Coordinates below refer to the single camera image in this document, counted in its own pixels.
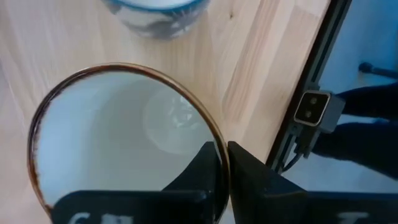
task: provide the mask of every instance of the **blue and white bowl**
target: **blue and white bowl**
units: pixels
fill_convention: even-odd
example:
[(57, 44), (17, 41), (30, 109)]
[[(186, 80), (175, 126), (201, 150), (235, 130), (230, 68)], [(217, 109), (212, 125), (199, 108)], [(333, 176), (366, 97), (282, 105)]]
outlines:
[(103, 0), (131, 30), (142, 37), (173, 39), (186, 33), (210, 0)]

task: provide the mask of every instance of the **wooden table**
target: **wooden table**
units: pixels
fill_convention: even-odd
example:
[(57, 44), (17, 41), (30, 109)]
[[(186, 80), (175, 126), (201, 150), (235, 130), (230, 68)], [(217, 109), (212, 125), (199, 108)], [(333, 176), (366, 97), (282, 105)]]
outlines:
[(265, 161), (328, 3), (213, 0), (189, 34), (162, 42), (135, 36), (99, 0), (0, 0), (0, 223), (49, 222), (27, 178), (27, 128), (52, 87), (98, 63), (170, 75), (225, 139)]

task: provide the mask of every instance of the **cable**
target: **cable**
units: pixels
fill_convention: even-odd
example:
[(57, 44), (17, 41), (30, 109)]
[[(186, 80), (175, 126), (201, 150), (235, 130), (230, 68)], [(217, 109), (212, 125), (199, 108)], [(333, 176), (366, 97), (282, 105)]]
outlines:
[(292, 168), (294, 166), (294, 164), (296, 164), (297, 161), (300, 160), (300, 158), (303, 156), (302, 153), (297, 153), (294, 158), (286, 165), (282, 168), (282, 172), (286, 172), (288, 171), (290, 168)]

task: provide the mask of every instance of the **brown bowl rim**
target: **brown bowl rim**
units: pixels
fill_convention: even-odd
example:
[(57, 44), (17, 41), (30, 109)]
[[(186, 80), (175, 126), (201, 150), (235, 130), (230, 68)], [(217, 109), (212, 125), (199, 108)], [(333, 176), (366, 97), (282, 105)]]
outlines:
[(206, 121), (207, 125), (210, 127), (211, 133), (215, 138), (216, 145), (220, 152), (221, 157), (221, 167), (222, 172), (225, 178), (225, 184), (228, 186), (226, 188), (226, 192), (224, 193), (224, 200), (225, 206), (227, 206), (228, 197), (229, 197), (229, 188), (230, 188), (230, 167), (229, 167), (229, 157), (228, 157), (228, 150), (226, 146), (226, 142), (224, 141), (223, 135), (215, 122), (215, 120), (211, 117), (211, 114), (207, 111), (205, 106), (200, 102), (200, 100), (195, 97), (189, 90), (187, 90), (183, 85), (179, 82), (175, 81), (173, 78), (169, 77), (168, 75), (155, 70), (153, 68), (149, 68), (143, 65), (138, 65), (134, 63), (104, 63), (95, 65), (92, 67), (84, 68), (73, 75), (69, 76), (68, 78), (64, 79), (60, 82), (57, 86), (51, 89), (51, 91), (44, 97), (42, 102), (40, 103), (39, 107), (36, 109), (35, 115), (32, 118), (32, 122), (29, 128), (29, 135), (28, 135), (28, 145), (27, 145), (27, 168), (29, 173), (29, 179), (32, 184), (33, 190), (43, 207), (46, 211), (47, 215), (50, 217), (51, 214), (51, 206), (47, 205), (44, 202), (43, 195), (39, 188), (39, 181), (37, 178), (37, 171), (36, 171), (36, 164), (35, 164), (35, 151), (37, 150), (37, 139), (39, 138), (39, 131), (40, 131), (40, 123), (42, 118), (47, 111), (51, 101), (57, 97), (61, 92), (66, 89), (68, 86), (76, 83), (77, 81), (88, 78), (92, 75), (100, 74), (102, 72), (110, 72), (110, 71), (125, 71), (130, 72), (134, 75), (143, 75), (145, 77), (152, 78), (161, 82), (176, 92), (181, 94), (185, 97), (200, 113), (202, 118)]

